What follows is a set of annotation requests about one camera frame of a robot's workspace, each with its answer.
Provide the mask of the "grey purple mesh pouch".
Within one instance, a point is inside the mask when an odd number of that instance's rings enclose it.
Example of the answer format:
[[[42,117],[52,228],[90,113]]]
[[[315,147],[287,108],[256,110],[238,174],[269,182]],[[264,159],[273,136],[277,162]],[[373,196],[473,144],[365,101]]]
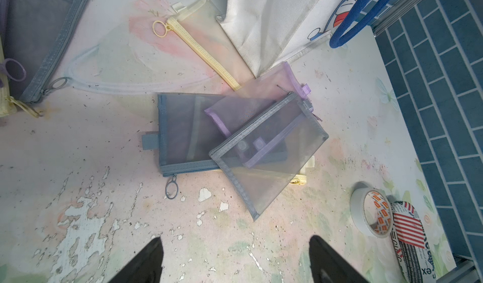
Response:
[[[221,170],[258,219],[328,139],[310,92],[282,63],[232,94],[159,94],[142,147],[158,151],[166,196],[180,174]]]

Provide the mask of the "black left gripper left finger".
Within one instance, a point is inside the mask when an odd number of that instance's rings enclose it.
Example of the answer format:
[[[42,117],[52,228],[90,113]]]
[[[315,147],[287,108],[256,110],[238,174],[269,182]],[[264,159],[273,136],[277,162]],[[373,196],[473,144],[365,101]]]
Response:
[[[164,249],[160,237],[152,239],[109,283],[160,282]]]

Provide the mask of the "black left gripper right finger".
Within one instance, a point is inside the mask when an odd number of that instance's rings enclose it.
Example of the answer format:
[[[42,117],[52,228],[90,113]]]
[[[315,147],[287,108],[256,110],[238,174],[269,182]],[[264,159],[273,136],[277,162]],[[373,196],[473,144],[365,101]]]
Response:
[[[368,283],[359,272],[318,235],[313,235],[310,238],[309,259],[314,282]]]

